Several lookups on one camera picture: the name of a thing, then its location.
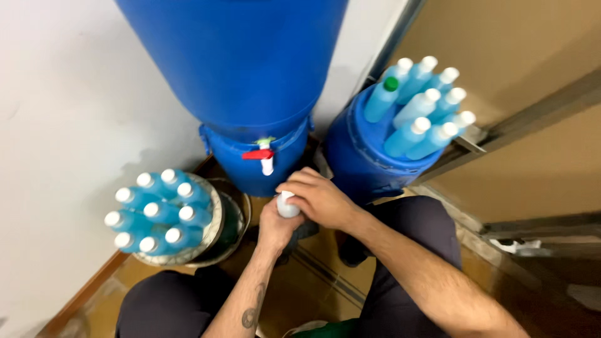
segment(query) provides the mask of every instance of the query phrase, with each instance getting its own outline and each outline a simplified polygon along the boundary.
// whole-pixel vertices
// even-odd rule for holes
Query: dark pants
[[[366,210],[456,268],[461,267],[455,225],[439,201],[425,196],[405,197]],[[364,250],[358,242],[349,245]],[[215,266],[198,269],[194,276],[162,271],[127,293],[115,336],[199,337],[232,287],[225,273]],[[358,337],[446,336],[379,261],[358,323]]]

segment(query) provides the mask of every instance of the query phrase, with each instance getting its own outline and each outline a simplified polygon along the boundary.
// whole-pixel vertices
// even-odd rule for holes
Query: blue liquid bottle
[[[458,77],[459,71],[456,68],[445,68],[442,73],[432,76],[432,78],[423,86],[421,91],[434,88],[438,89],[442,95],[447,94],[451,89],[453,89],[453,81],[455,81]]]
[[[442,123],[444,124],[446,122],[453,122],[457,126],[459,131],[455,137],[459,137],[465,134],[465,130],[470,124],[474,124],[474,122],[476,122],[476,115],[474,115],[473,112],[466,110],[460,112],[459,114],[451,114],[445,117]]]
[[[137,186],[117,190],[115,199],[121,202],[123,207],[135,210],[142,210],[147,204],[160,201],[159,196],[144,192]]]
[[[167,200],[177,197],[177,192],[168,189],[157,173],[141,173],[136,179],[136,183],[143,191],[162,196]]]
[[[124,253],[139,251],[140,242],[144,236],[134,232],[120,232],[115,237],[115,246]]]
[[[196,202],[201,207],[207,207],[211,201],[209,194],[196,184],[196,182],[180,184],[177,187],[177,194],[180,196],[182,202],[186,204]]]
[[[424,141],[409,149],[405,156],[414,161],[425,158],[429,154],[448,146],[455,135],[457,135],[457,126],[453,123],[448,122],[442,126],[433,126],[426,132]]]
[[[153,223],[177,224],[180,222],[180,208],[167,202],[152,202],[144,207],[144,215]]]
[[[368,122],[376,123],[380,121],[384,113],[397,99],[397,88],[398,80],[392,76],[376,84],[376,88],[371,92],[371,96],[365,104],[365,109],[363,109],[363,114]]]
[[[395,129],[400,129],[405,123],[415,121],[418,117],[426,117],[436,108],[436,101],[441,98],[436,89],[428,89],[425,93],[416,94],[407,105],[392,119]]]
[[[382,79],[386,79],[389,76],[397,79],[398,81],[398,91],[403,89],[407,80],[409,80],[409,71],[413,67],[413,61],[410,58],[402,58],[397,61],[397,64],[394,66],[388,67],[382,76]]]
[[[405,123],[384,142],[384,152],[393,158],[400,157],[407,150],[420,143],[430,129],[430,120],[418,117],[415,121]]]
[[[433,124],[439,124],[445,117],[455,114],[459,105],[465,99],[466,93],[463,88],[453,88],[443,98],[436,102],[436,109],[428,115]]]
[[[150,231],[153,226],[153,223],[144,215],[125,209],[106,214],[105,224],[116,232]]]
[[[198,203],[191,203],[180,209],[180,222],[187,226],[204,228],[211,223],[213,213],[201,207]]]
[[[145,237],[140,242],[140,251],[148,256],[163,256],[166,254],[176,254],[179,249],[174,248],[165,239],[167,231],[155,231],[150,236]]]
[[[179,169],[165,169],[160,175],[160,179],[165,184],[165,187],[177,193],[177,187],[185,182],[190,182],[190,178],[186,173]]]
[[[409,71],[409,79],[398,92],[397,104],[406,105],[411,98],[419,93],[422,87],[432,78],[432,70],[438,64],[435,57],[425,57],[420,63],[414,64]]]
[[[165,240],[175,249],[195,248],[203,241],[201,227],[176,225],[165,234]]]

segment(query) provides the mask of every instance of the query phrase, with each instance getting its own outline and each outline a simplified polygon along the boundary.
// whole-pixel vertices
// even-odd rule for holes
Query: tattoo
[[[263,303],[263,297],[265,297],[265,290],[267,289],[267,285],[265,283],[261,283],[257,286],[257,289],[257,306],[254,308],[247,309],[242,315],[242,326],[244,326],[245,328],[256,327],[259,323],[259,312],[261,311],[261,305]]]

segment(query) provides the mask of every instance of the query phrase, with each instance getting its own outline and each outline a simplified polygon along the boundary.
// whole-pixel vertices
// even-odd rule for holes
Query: white bottle cap
[[[410,58],[402,58],[397,61],[397,74],[403,75],[409,72],[411,67],[413,67],[413,61]]]
[[[458,77],[459,71],[457,70],[457,68],[449,67],[445,68],[445,70],[442,71],[440,79],[442,83],[450,84],[453,81],[455,81]]]
[[[192,196],[192,185],[190,183],[182,183],[177,187],[177,194],[183,197]]]
[[[141,242],[140,242],[140,251],[142,251],[143,253],[149,253],[151,251],[154,251],[157,247],[157,242],[154,239],[154,237],[145,237]]]
[[[136,183],[139,186],[143,186],[145,188],[149,188],[154,184],[154,179],[150,176],[150,173],[141,173],[136,179]]]
[[[459,128],[465,128],[470,124],[474,124],[474,122],[476,122],[476,115],[468,110],[462,111],[453,117],[453,123]]]
[[[130,188],[121,188],[115,193],[117,202],[131,202],[133,200],[133,191]]]
[[[455,123],[447,122],[447,123],[443,124],[441,126],[441,128],[438,130],[438,135],[440,135],[441,138],[446,139],[446,138],[451,138],[451,137],[457,135],[458,132],[459,132],[459,128],[457,128]]]
[[[421,59],[421,62],[419,63],[419,69],[422,72],[431,72],[437,64],[438,60],[435,57],[425,57]]]
[[[119,211],[111,211],[105,216],[105,224],[108,227],[114,227],[121,223],[121,213]]]
[[[456,105],[459,102],[463,101],[466,95],[467,93],[465,92],[465,89],[453,88],[447,93],[447,95],[445,96],[445,100],[447,100],[447,102],[452,105]]]
[[[430,129],[431,126],[430,120],[425,117],[418,117],[411,125],[411,131],[417,135],[421,135]]]
[[[171,228],[169,230],[167,230],[167,233],[165,234],[165,239],[167,240],[168,243],[175,243],[177,241],[179,241],[180,239],[182,239],[183,234],[182,231],[178,228]]]
[[[120,232],[115,237],[115,246],[117,248],[127,248],[133,244],[132,235],[127,232]]]
[[[165,169],[165,171],[161,173],[160,179],[162,179],[166,183],[174,183],[177,180],[175,170]]]
[[[282,190],[282,198],[284,199],[284,201],[286,201],[289,197],[294,196],[294,194],[290,191],[286,191],[286,190]]]
[[[148,217],[155,217],[159,213],[159,204],[155,202],[150,202],[144,207],[144,215]]]
[[[438,89],[434,89],[434,88],[430,88],[428,90],[426,90],[426,92],[424,93],[426,100],[428,100],[430,103],[434,103],[436,101],[438,101],[438,99],[441,98],[441,92],[438,91]]]
[[[194,208],[192,208],[191,206],[184,206],[180,209],[180,218],[184,221],[189,221],[191,219],[194,218],[194,215],[196,213],[194,212]]]

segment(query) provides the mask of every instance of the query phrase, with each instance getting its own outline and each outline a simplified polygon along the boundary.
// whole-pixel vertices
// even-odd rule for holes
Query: blue barrel
[[[360,205],[400,195],[403,187],[430,168],[443,152],[417,161],[386,155],[384,141],[395,130],[392,118],[400,106],[391,107],[378,123],[366,121],[363,109],[375,86],[355,96],[336,117],[324,142],[326,160],[334,173],[332,181]]]
[[[347,0],[117,0],[181,103],[251,143],[307,117],[326,80]]]
[[[305,117],[296,130],[269,144],[270,149],[275,153],[273,173],[265,176],[261,170],[261,161],[242,159],[242,154],[258,150],[257,144],[241,143],[223,137],[205,125],[199,128],[207,154],[213,152],[236,188],[259,197],[274,196],[275,188],[298,169],[299,160],[307,145],[309,131],[313,131],[313,122],[310,117]]]

